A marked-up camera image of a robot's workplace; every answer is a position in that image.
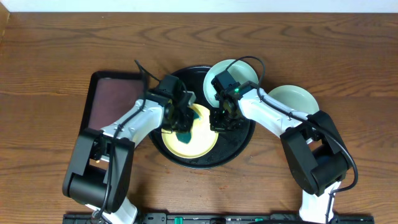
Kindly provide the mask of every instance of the round black tray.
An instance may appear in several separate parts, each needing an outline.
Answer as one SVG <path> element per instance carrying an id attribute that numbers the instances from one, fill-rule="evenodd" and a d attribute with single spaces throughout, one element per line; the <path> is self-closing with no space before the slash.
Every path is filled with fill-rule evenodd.
<path id="1" fill-rule="evenodd" d="M 210 66 L 192 66 L 178 70 L 172 75 L 181 79 L 186 84 L 188 91 L 193 91 L 196 94 L 195 103 L 210 109 L 211 106 L 203 94 L 203 81 L 209 69 Z M 238 156 L 249 143 L 255 125 L 256 122 L 247 120 L 243 123 L 243 129 L 220 133 L 211 151 L 195 159 L 184 159 L 170 152 L 163 142 L 160 130 L 151 132 L 149 137 L 160 153 L 172 162 L 194 169 L 209 169 L 223 165 Z"/>

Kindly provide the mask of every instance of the white wall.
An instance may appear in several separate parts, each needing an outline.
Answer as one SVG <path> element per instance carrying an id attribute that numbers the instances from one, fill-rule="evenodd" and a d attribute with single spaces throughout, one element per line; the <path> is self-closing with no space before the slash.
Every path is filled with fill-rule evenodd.
<path id="1" fill-rule="evenodd" d="M 398 12 L 398 0 L 0 0 L 11 12 Z"/>

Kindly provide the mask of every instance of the pale yellow dish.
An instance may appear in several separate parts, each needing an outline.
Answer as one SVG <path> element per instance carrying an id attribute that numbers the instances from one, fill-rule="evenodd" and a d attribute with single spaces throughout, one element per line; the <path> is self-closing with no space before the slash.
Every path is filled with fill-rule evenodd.
<path id="1" fill-rule="evenodd" d="M 194 159 L 209 152 L 217 142 L 218 133 L 210 131 L 210 110 L 202 105 L 193 104 L 191 107 L 198 113 L 198 119 L 193 120 L 191 141 L 188 144 L 180 142 L 175 133 L 162 130 L 162 139 L 167 149 L 176 156 Z"/>

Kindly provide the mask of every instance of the black plate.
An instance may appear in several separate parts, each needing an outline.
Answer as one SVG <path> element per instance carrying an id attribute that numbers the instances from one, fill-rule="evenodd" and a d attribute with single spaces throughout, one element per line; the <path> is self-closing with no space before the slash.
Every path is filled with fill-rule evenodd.
<path id="1" fill-rule="evenodd" d="M 193 91 L 196 94 L 197 100 L 195 103 L 206 108 L 211 108 L 211 106 L 203 94 L 203 81 L 210 68 L 210 66 L 193 66 L 183 68 L 172 74 L 186 84 L 188 91 Z M 149 137 L 160 153 L 172 162 L 194 169 L 209 169 L 223 165 L 238 156 L 249 143 L 255 125 L 256 122 L 247 120 L 243 124 L 243 129 L 220 133 L 211 151 L 195 159 L 184 159 L 170 152 L 163 142 L 160 130 L 151 132 Z"/>

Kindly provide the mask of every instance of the wooden table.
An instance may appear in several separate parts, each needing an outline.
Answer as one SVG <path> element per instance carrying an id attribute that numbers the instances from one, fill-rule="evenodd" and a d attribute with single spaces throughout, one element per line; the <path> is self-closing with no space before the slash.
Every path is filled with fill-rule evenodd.
<path id="1" fill-rule="evenodd" d="M 360 176 L 335 210 L 398 222 L 397 18 L 13 13 L 0 46 L 0 223 L 60 223 L 64 213 L 88 211 L 61 186 L 93 72 L 137 71 L 139 59 L 161 78 L 243 55 L 266 61 L 266 91 L 302 86 L 336 123 Z M 351 170 L 343 185 L 352 178 Z M 280 141 L 257 125 L 235 160 L 210 170 L 173 164 L 145 138 L 127 196 L 172 213 L 270 213 L 298 211 L 302 194 Z"/>

